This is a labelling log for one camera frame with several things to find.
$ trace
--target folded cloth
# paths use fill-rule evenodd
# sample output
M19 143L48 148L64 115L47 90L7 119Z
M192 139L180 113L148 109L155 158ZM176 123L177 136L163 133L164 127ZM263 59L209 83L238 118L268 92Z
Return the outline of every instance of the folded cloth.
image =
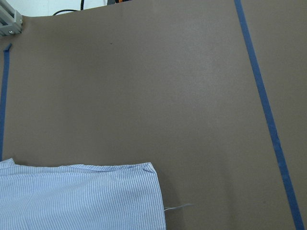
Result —
M31 167L0 162L0 230L165 230L151 163Z

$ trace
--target metal bracket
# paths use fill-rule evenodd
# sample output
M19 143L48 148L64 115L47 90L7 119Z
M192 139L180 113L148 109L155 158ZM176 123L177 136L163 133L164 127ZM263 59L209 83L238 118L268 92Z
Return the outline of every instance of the metal bracket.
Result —
M20 34L23 17L6 0L0 0L0 36Z

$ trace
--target white background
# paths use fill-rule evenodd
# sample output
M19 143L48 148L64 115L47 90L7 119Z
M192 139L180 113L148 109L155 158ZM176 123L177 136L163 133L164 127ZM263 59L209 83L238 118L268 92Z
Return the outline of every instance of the white background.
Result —
M6 0L15 10L25 16L50 16L70 9L80 10L81 0ZM105 6L107 0L84 0L84 9Z

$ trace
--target black cable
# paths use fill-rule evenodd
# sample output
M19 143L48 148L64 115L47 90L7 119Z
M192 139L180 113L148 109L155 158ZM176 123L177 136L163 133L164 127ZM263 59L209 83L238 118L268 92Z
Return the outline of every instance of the black cable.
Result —
M53 14L54 15L57 15L58 13L61 13L61 12L66 12L66 11L77 11L77 10L61 10L61 11L57 11Z
M81 7L80 7L80 10L83 11L84 9L84 0L81 0Z

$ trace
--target blue line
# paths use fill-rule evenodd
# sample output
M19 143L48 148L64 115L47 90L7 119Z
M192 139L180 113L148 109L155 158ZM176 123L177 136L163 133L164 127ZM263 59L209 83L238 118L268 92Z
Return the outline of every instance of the blue line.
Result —
M263 111L264 111L264 114L265 114L265 118L266 118L267 125L268 125L268 128L269 128L271 140L272 140L273 147L274 147L274 150L275 150L275 155L276 155L276 158L277 158L279 170L280 170L280 173L281 173L282 178L283 178L283 185L284 185L284 188L285 188L286 193L287 193L288 202L289 202L289 205L290 205L290 209L291 209L292 218L293 218L293 221L294 221L294 224L295 224L295 228L296 228L296 230L304 230L305 229L304 224L303 224L302 217L301 217L299 207L298 207L298 204L297 204L297 200L296 200L296 197L295 197L295 193L294 193L293 185L292 185L291 178L290 178L290 175L289 175L289 171L288 171L288 168L287 168L286 160L284 158L283 149L281 147L280 140L278 138L276 125L275 125L273 114L272 114L272 111L271 111L269 99L268 99L267 93L266 93L265 88L264 88L264 83L263 83L260 68L259 68L259 65L258 65L258 62L257 62L253 43L251 41L251 37L250 37L249 31L248 31L248 25L247 25L247 22L246 22L246 19L245 19L241 0L234 0L234 1L235 1L236 11L237 11L237 14L238 14L238 17L239 17L239 21L240 21L240 24L241 24L242 33L243 33L243 36L244 36L246 48L248 50L249 60L250 60L250 63L251 63L252 69L253 69L256 85L257 85L259 96L260 96L260 99L261 99L262 108L263 108Z
M5 107L6 107L6 92L8 89L8 78L10 69L10 48L9 44L3 51L4 53L4 66L1 88L1 100L0 100L0 161L2 160L3 152L3 137L4 137L4 123L5 123Z

